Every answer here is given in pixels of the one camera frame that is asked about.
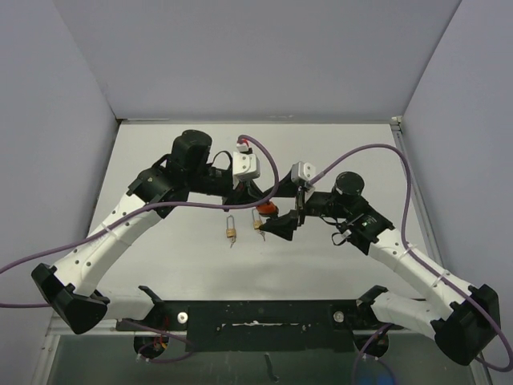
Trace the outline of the orange black Opel padlock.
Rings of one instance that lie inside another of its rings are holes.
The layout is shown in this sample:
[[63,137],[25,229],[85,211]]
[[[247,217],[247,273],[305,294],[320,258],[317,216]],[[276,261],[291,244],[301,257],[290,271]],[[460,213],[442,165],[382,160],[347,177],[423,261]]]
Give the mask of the orange black Opel padlock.
[[279,208],[271,201],[258,205],[256,210],[262,217],[277,217],[279,215]]

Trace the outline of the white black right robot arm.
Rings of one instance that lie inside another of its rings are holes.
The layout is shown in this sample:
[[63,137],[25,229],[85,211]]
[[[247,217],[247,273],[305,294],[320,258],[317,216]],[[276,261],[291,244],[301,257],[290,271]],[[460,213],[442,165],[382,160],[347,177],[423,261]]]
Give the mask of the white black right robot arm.
[[403,298],[373,287],[359,299],[357,318],[363,326],[393,323],[433,339],[457,364],[476,359],[498,334],[497,293],[458,278],[404,241],[400,230],[362,196],[365,183],[357,173],[339,174],[329,192],[314,191],[311,178],[311,172],[301,175],[292,169],[280,181],[277,196],[293,198],[295,207],[283,216],[269,215],[261,229],[290,241],[306,217],[321,218],[344,242],[385,265],[422,296]]

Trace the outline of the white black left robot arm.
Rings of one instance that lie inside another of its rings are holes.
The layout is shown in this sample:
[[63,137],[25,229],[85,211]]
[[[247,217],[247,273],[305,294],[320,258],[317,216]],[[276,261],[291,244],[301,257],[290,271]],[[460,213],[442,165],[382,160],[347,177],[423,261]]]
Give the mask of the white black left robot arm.
[[253,149],[257,142],[239,136],[226,169],[208,157],[212,137],[186,130],[169,153],[132,181],[111,213],[85,240],[68,247],[53,265],[41,263],[31,273],[46,303],[75,334],[84,334],[103,320],[136,320],[152,330],[163,320],[160,298],[146,286],[133,290],[99,287],[107,271],[128,249],[176,207],[189,207],[191,193],[219,197],[219,208],[249,209],[267,201],[254,180],[261,173]]

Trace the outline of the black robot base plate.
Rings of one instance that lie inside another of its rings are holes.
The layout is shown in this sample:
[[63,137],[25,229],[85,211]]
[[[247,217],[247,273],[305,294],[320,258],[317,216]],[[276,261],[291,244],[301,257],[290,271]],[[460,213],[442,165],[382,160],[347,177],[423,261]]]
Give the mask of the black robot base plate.
[[171,341],[187,355],[218,352],[353,352],[384,324],[355,299],[197,301],[154,299],[142,320],[124,319],[117,331],[134,331],[134,349],[159,358]]

